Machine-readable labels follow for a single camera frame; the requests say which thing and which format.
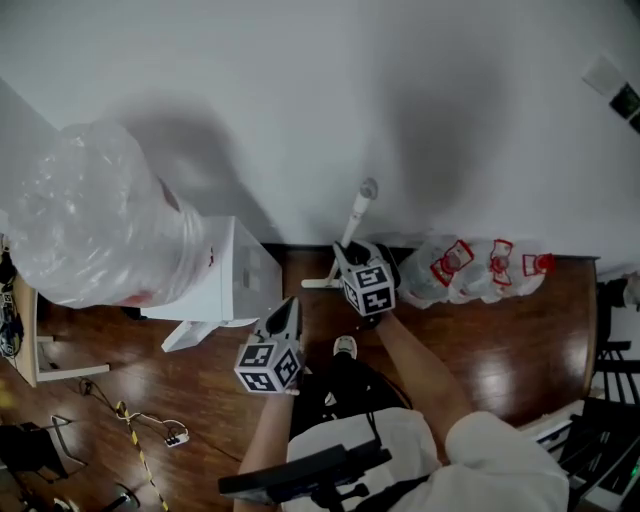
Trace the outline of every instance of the plastic bag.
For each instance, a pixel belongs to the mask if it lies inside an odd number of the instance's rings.
[[[97,121],[60,135],[9,211],[23,279],[74,308],[181,297],[213,256],[203,219],[151,173],[122,126]]]

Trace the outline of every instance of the power strip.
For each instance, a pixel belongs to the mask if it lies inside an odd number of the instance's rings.
[[[178,434],[177,436],[170,437],[169,439],[165,439],[164,444],[169,448],[175,448],[180,444],[184,444],[189,440],[189,434]]]

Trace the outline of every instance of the person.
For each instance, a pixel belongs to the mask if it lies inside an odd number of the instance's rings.
[[[414,410],[393,388],[356,360],[357,347],[339,338],[327,387],[306,380],[295,398],[271,395],[240,466],[248,473],[343,444],[350,449],[373,439],[366,413],[376,411],[375,425],[392,459],[366,472],[369,495],[394,483],[425,477],[390,505],[404,511],[551,512],[567,510],[569,484],[562,469],[538,444],[488,412],[475,412],[447,367],[390,312],[376,327]],[[435,439],[450,463],[437,458]],[[341,494],[353,486],[339,488]],[[343,502],[353,510],[367,498]],[[290,512],[322,510],[310,498],[283,503]],[[236,500],[235,512],[276,507]],[[371,510],[380,510],[374,505]]]

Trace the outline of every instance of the white shirt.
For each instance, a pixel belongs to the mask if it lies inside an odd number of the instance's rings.
[[[451,465],[442,467],[422,414],[407,409],[375,413],[382,446],[392,459],[366,472],[358,483],[369,496],[402,480],[431,474],[428,481],[403,496],[393,512],[551,512],[566,511],[569,484],[553,458],[494,415],[475,412],[449,431],[445,449]],[[289,443],[288,460],[343,444],[350,449],[373,439],[364,415],[322,423]],[[339,488],[341,494],[353,485]],[[352,510],[363,498],[343,502]],[[322,510],[310,498],[283,504],[286,512]]]

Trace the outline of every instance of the black and white marker cube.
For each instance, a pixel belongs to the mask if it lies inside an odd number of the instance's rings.
[[[345,297],[362,316],[382,313],[396,306],[393,278],[383,264],[343,273],[341,280]]]
[[[282,393],[302,368],[298,343],[266,340],[240,347],[235,372],[250,393]]]

